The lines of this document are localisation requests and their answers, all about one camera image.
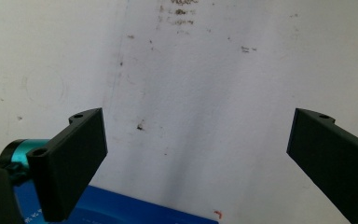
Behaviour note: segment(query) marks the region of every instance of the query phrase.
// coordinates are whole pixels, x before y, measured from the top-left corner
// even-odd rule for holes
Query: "blue surface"
[[[16,188],[25,223],[44,221],[34,184]],[[196,217],[170,208],[136,200],[88,186],[65,224],[216,224],[217,221]]]

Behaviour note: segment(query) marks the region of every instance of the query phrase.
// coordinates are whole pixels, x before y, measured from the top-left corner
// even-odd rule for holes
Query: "white wall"
[[[95,186],[220,223],[349,223],[285,151],[296,107],[358,135],[358,1],[195,2],[0,1],[0,152],[102,106]]]

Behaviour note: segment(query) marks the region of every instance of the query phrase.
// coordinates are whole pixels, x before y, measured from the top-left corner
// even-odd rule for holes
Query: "screw hole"
[[[46,148],[39,148],[37,150],[35,150],[32,155],[33,156],[42,156],[43,154],[45,154],[48,150]]]

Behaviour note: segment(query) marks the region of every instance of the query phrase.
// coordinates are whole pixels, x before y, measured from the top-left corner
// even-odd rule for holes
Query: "stain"
[[[187,32],[187,31],[177,31],[176,33],[177,33],[178,35],[179,35],[179,34],[190,35],[190,33]]]
[[[291,38],[297,41],[300,38],[300,32],[297,27],[294,26],[294,32],[291,34]]]
[[[198,3],[199,0],[171,0],[171,2],[179,6],[182,6],[182,5],[190,5],[192,3]]]
[[[153,41],[152,41],[152,40],[149,40],[149,43],[152,45],[152,47],[151,47],[150,49],[151,49],[151,50],[154,50]]]
[[[249,49],[249,48],[246,48],[246,47],[244,47],[244,46],[241,46],[241,50],[242,50],[242,53],[249,53],[250,50],[252,50],[252,51],[257,51],[257,48],[251,48],[251,49]]]
[[[222,219],[222,218],[223,218],[223,213],[222,213],[222,211],[217,211],[217,210],[215,210],[214,213],[219,216],[219,219]]]
[[[249,48],[241,46],[241,49],[242,49],[242,53],[249,53]]]
[[[178,20],[178,21],[174,21],[172,23],[173,25],[184,25],[184,24],[194,24],[194,21],[186,21],[186,20]]]
[[[138,129],[139,131],[143,131],[143,130],[144,130],[144,123],[145,123],[145,120],[143,119],[143,120],[138,124],[138,126],[136,126],[136,129]]]
[[[168,156],[168,151],[170,150],[169,147],[165,147],[164,151],[164,156]]]
[[[175,14],[176,15],[185,15],[187,13],[187,11],[184,11],[184,10],[182,10],[182,9],[176,9],[176,11],[175,11]]]

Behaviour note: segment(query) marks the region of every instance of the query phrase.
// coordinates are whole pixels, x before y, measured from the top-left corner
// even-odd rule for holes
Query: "dark spot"
[[[177,34],[185,34],[185,35],[190,35],[190,33],[189,32],[185,32],[185,31],[177,31],[176,32]]]
[[[136,129],[138,129],[139,131],[143,131],[144,130],[144,120],[142,120],[138,126],[136,126]]]
[[[178,20],[178,21],[175,21],[175,25],[182,25],[182,24],[186,24],[186,23],[190,23],[190,24],[193,24],[194,22],[193,21],[185,21],[185,20]]]
[[[171,0],[171,2],[182,6],[184,4],[190,5],[191,3],[198,3],[199,0]]]
[[[246,48],[244,46],[241,46],[242,52],[243,53],[249,53],[249,48]]]
[[[185,15],[186,13],[187,13],[186,11],[184,11],[184,10],[182,10],[180,8],[175,11],[176,15]]]

